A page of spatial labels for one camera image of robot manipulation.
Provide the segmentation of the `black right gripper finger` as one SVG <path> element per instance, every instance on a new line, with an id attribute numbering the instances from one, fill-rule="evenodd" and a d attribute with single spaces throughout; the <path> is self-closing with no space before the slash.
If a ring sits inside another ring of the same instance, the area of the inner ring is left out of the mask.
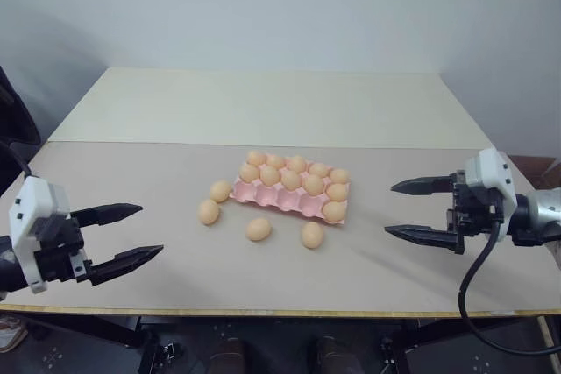
<path id="1" fill-rule="evenodd" d="M 455 254 L 463 254 L 465 251 L 464 240 L 455 232 L 408 224 L 386 226 L 384 230 L 397 238 L 417 245 L 443 248 L 453 251 Z"/>
<path id="2" fill-rule="evenodd" d="M 418 177 L 400 181 L 391 186 L 390 190 L 408 195 L 432 195 L 451 193 L 457 180 L 455 173 L 446 176 Z"/>

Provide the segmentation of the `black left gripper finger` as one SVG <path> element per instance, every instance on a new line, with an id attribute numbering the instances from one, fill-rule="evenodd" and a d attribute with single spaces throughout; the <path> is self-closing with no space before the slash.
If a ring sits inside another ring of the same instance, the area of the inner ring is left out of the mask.
<path id="1" fill-rule="evenodd" d="M 118 253 L 113 259 L 89 266 L 89 281 L 97 286 L 135 271 L 148 263 L 164 249 L 163 245 L 138 247 Z"/>
<path id="2" fill-rule="evenodd" d="M 135 204 L 114 203 L 77 210 L 71 212 L 70 216 L 83 228 L 91 225 L 106 225 L 119 222 L 138 213 L 142 209 L 141 206 Z"/>

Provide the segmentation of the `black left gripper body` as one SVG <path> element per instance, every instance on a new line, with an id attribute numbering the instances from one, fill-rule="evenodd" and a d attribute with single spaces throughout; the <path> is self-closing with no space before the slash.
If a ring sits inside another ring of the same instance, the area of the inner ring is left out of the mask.
<path id="1" fill-rule="evenodd" d="M 92 262 L 84 250 L 81 228 L 96 223 L 95 212 L 72 212 L 52 239 L 42 240 L 41 249 L 35 252 L 39 273 L 44 281 L 89 281 Z"/>

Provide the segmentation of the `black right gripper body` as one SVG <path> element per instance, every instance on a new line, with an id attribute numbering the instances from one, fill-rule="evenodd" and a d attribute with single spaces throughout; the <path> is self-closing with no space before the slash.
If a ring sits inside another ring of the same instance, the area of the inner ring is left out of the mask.
<path id="1" fill-rule="evenodd" d="M 505 222 L 503 195 L 497 188 L 470 186 L 465 170 L 452 175 L 452 208 L 447 210 L 448 233 L 454 234 L 457 243 L 465 237 L 492 234 L 495 224 Z"/>

